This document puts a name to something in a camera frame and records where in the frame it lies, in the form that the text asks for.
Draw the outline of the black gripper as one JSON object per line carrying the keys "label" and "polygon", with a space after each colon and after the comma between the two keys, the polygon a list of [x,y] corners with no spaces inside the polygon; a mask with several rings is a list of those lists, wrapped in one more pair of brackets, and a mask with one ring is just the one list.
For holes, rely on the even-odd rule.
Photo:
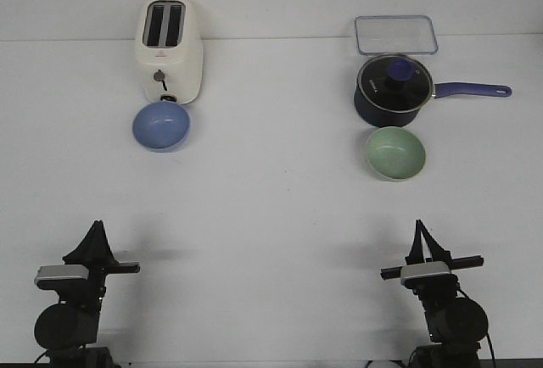
{"label": "black gripper", "polygon": [[60,280],[59,301],[72,304],[101,304],[106,294],[105,281],[109,275],[136,274],[138,262],[116,262],[109,245],[102,220],[95,220],[82,241],[66,254],[65,263],[91,263],[98,258],[95,243],[98,232],[99,258],[103,264],[112,265],[64,265],[67,277]]}
{"label": "black gripper", "polygon": [[[422,236],[431,258],[423,255]],[[453,259],[451,252],[437,243],[422,221],[416,220],[413,242],[405,263],[383,268],[380,276],[385,281],[399,279],[403,287],[413,291],[421,300],[451,300],[459,293],[458,277],[453,271],[483,264],[481,255]]]}

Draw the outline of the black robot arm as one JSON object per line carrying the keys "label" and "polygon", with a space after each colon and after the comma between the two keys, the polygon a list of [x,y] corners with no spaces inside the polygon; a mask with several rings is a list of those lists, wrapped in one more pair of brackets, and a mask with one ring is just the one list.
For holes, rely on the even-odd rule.
{"label": "black robot arm", "polygon": [[480,255],[453,258],[421,220],[405,264],[383,268],[384,280],[398,279],[422,304],[431,343],[416,347],[408,367],[480,367],[480,341],[489,334],[486,312],[462,291],[456,270],[480,267]]}
{"label": "black robot arm", "polygon": [[109,275],[136,274],[138,262],[118,261],[104,223],[95,220],[61,265],[41,266],[34,279],[44,291],[59,296],[37,318],[34,337],[45,349],[50,367],[116,367],[107,347],[96,347],[102,302]]}

